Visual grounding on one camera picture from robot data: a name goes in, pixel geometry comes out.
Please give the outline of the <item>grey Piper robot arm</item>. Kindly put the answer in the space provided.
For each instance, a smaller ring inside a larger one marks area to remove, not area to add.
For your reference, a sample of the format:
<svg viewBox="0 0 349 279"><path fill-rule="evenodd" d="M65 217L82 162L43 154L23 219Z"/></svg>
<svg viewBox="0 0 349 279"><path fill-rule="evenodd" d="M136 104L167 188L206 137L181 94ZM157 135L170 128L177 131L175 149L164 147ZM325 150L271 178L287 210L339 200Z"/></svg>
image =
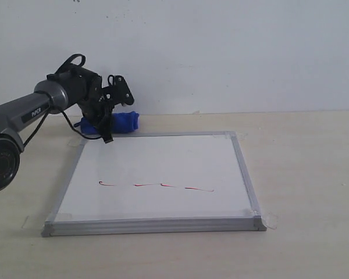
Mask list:
<svg viewBox="0 0 349 279"><path fill-rule="evenodd" d="M37 119L64 113L78 105L83 116L105 143L112 142L112 103L102 87L102 77L91 70L70 64L60 67L39 82L33 93L0 105L0 191L14 179L20 154L29 141L19 133Z"/></svg>

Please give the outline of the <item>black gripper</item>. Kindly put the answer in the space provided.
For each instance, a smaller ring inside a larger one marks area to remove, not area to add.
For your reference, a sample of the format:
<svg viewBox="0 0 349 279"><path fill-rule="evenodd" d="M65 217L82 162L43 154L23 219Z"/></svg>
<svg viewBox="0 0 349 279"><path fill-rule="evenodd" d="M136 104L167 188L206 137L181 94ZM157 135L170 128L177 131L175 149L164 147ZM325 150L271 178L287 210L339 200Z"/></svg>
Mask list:
<svg viewBox="0 0 349 279"><path fill-rule="evenodd" d="M87 96L80 101L80 109L83 116L90 124L100 128L100 136L105 144L113 141L111 132L112 122L112 87L93 85Z"/></svg>

